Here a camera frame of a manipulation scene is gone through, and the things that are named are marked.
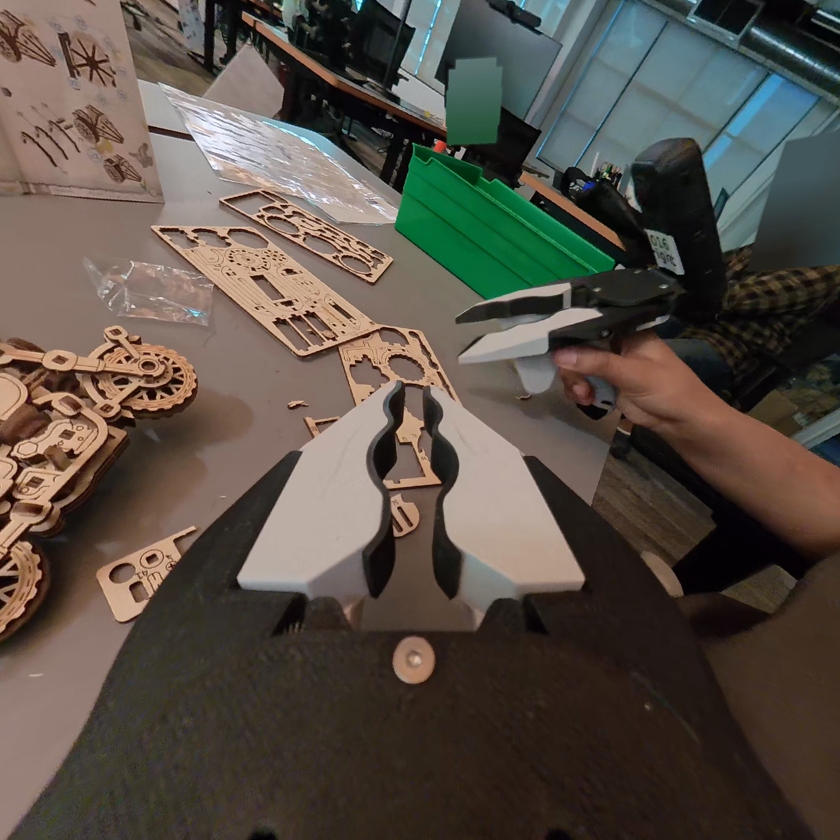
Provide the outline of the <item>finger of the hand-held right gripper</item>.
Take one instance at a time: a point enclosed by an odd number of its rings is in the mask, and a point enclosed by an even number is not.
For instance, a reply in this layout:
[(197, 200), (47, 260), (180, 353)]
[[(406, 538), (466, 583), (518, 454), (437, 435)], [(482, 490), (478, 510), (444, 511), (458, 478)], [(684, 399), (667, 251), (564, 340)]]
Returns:
[(592, 308), (570, 308), (547, 318), (518, 322), (490, 332), (458, 356), (460, 364), (512, 361), (550, 354), (570, 343), (598, 339), (606, 327), (603, 314)]
[(572, 284), (550, 285), (518, 290), (480, 301), (456, 316), (457, 324), (521, 318), (546, 319), (571, 307)]

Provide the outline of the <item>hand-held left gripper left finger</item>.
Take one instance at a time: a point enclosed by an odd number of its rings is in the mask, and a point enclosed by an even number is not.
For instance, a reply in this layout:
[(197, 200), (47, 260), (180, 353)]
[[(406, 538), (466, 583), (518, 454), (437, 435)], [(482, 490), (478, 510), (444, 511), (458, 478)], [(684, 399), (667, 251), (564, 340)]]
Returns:
[(391, 498), (405, 386), (380, 388), (290, 453), (292, 469), (238, 573), (243, 590), (330, 597), (350, 611), (378, 598), (396, 561)]

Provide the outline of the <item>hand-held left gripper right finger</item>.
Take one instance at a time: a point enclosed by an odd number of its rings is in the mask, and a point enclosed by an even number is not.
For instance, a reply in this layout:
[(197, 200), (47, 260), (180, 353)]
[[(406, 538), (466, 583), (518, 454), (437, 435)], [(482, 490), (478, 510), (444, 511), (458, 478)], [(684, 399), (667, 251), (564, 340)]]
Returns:
[(520, 449), (436, 386), (423, 390), (439, 589), (478, 628), (499, 600), (583, 590), (585, 574)]

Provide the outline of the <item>wooden sheet with scalloped cutouts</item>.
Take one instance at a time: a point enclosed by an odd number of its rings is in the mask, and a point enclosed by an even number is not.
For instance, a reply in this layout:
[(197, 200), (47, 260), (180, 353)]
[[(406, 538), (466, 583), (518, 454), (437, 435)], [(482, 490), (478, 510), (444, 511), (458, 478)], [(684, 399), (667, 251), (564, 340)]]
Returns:
[(355, 405), (385, 385), (404, 384), (403, 422), (395, 437), (397, 464), (385, 480), (388, 489), (439, 484), (427, 453), (423, 389), (433, 385), (453, 400), (459, 398), (425, 334), (416, 329), (381, 326), (341, 344), (339, 357)]

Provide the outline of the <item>wooden motorcycle model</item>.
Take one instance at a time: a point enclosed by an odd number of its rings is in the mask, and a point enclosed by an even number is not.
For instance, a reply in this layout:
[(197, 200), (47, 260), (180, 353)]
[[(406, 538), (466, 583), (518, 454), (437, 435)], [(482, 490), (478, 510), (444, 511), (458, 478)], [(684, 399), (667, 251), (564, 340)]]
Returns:
[(128, 427), (185, 410), (197, 389), (184, 356), (119, 325), (88, 354), (1, 342), (3, 642), (49, 589), (49, 562), (33, 537), (64, 528), (128, 446)]

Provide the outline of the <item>person's right forearm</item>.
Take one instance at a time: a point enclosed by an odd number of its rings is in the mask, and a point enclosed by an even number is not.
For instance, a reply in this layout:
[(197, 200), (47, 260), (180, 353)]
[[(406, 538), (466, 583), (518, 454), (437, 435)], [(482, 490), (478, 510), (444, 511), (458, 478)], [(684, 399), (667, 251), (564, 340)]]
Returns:
[(838, 554), (837, 466), (715, 396), (669, 435), (699, 475), (803, 558)]

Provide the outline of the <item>grey desk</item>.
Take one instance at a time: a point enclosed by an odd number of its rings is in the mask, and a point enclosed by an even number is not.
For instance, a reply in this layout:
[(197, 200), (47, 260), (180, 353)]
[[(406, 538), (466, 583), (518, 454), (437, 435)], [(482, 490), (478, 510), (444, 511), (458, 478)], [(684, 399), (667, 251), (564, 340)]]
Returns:
[[(98, 299), (84, 258), (185, 269), (152, 225), (245, 222), (218, 203), (245, 187), (220, 180), (195, 142), (153, 134), (151, 144), (164, 204), (2, 197), (3, 338), (84, 354), (106, 327), (120, 324), (183, 354), (199, 384), (185, 411), (130, 431), (129, 447), (97, 491), (45, 542), (47, 599), (2, 644), (2, 838), (67, 755), (131, 629), (113, 619), (96, 572), (195, 526), (178, 544), (185, 550), (288, 451), (309, 441), (305, 415), (340, 416), (353, 407), (335, 352), (300, 360), (217, 290), (207, 328), (115, 318)], [(522, 400), (507, 366), (458, 364), (458, 353), (482, 331), (455, 324), (476, 295), (392, 225), (349, 230), (393, 258), (373, 286), (269, 237), (376, 322), (424, 332), (461, 402), (591, 503), (616, 416), (594, 423), (557, 388)]]

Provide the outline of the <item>wooden top background desk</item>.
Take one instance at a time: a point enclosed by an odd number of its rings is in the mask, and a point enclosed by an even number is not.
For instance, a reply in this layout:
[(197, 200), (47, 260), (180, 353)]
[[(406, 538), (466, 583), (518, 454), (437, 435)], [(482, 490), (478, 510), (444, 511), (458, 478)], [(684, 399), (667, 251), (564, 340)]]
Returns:
[(350, 151), (340, 138), (345, 119), (388, 133), (391, 138), (380, 177), (402, 193), (414, 146), (431, 148), (435, 141), (444, 140), (444, 125), (406, 101), (389, 99), (325, 66), (319, 61), (319, 55), (290, 44), (277, 27), (259, 17), (243, 12), (242, 19), (252, 43), (266, 48), (267, 54), (278, 60), (279, 80), (284, 89), (279, 120), (303, 128), (314, 120), (306, 112), (320, 113), (326, 103), (339, 118), (330, 138), (345, 151)]

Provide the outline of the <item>person's right hand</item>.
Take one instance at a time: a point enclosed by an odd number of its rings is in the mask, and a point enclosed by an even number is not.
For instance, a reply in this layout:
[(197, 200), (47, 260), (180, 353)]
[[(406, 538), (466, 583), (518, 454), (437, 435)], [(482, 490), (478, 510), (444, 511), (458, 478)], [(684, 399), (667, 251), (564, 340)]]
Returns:
[(651, 332), (627, 339), (619, 353), (587, 345), (553, 353), (568, 397), (596, 402), (594, 381), (616, 392), (616, 407), (682, 455), (708, 453), (725, 441), (730, 408)]

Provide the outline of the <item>green bin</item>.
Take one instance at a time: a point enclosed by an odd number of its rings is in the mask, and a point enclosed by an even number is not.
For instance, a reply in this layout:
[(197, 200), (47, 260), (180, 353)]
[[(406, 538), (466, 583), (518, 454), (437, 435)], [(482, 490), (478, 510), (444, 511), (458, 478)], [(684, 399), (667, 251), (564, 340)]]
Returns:
[(415, 144), (395, 230), (484, 299), (616, 260), (473, 164)]

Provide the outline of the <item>wooden sheet with round holes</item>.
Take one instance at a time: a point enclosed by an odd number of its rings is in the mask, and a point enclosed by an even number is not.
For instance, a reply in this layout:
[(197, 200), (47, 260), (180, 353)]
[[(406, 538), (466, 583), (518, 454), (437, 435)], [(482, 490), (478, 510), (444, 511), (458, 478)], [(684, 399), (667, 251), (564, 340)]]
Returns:
[(275, 192), (242, 192), (222, 197), (218, 202), (369, 285), (375, 284), (393, 262), (378, 248)]

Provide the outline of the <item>flat wooden piece with holes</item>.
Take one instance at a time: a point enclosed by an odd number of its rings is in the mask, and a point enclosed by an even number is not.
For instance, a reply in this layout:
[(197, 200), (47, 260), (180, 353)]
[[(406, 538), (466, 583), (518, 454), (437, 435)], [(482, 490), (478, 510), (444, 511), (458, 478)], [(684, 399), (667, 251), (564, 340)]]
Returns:
[(197, 531), (191, 526), (103, 565), (96, 572), (113, 618), (120, 624), (139, 616), (180, 561), (178, 541)]

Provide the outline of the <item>large black monitor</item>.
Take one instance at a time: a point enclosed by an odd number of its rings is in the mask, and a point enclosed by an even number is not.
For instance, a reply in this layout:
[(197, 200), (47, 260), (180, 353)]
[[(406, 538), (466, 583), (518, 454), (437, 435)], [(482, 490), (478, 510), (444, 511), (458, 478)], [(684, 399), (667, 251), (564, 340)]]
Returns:
[(516, 2), (461, 2), (435, 79), (446, 85), (457, 60), (494, 58), (502, 68), (501, 105), (525, 120), (561, 51), (541, 22)]

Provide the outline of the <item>wooden sheet with gear parts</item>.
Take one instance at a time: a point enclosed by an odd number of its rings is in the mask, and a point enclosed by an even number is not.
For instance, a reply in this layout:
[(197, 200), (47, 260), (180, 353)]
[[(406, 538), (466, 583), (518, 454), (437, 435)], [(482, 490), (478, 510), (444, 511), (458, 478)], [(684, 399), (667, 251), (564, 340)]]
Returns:
[(251, 227), (151, 229), (298, 358), (381, 327)]

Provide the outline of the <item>small clear plastic bag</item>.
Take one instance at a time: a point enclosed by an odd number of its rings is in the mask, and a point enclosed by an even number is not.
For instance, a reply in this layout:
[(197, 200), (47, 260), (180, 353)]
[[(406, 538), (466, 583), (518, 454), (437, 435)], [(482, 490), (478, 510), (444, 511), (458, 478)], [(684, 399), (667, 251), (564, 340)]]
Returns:
[(81, 264), (117, 317), (210, 325), (214, 285), (202, 274), (124, 258), (84, 257)]

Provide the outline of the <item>large clear plastic sleeve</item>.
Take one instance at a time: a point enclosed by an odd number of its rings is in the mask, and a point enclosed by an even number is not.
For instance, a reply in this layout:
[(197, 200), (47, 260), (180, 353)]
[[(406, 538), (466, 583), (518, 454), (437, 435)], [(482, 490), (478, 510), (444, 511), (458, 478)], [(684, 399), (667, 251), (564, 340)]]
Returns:
[(162, 85), (220, 177), (295, 196), (340, 224), (393, 224), (397, 209), (330, 154), (268, 118)]

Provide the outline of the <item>grey leaning panel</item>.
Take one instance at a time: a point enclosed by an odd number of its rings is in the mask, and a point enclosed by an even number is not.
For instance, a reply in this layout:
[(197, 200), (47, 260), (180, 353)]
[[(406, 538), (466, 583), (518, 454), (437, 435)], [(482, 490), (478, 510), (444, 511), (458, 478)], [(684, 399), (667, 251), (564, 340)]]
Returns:
[(280, 112), (284, 87), (251, 44), (238, 49), (203, 98), (273, 119)]

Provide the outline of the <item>instruction booklet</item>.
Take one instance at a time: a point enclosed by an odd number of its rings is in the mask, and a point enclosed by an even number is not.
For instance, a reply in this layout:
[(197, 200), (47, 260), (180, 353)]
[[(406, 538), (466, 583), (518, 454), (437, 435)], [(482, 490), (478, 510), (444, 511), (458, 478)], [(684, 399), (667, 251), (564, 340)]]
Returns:
[(1, 2), (1, 190), (165, 201), (119, 2)]

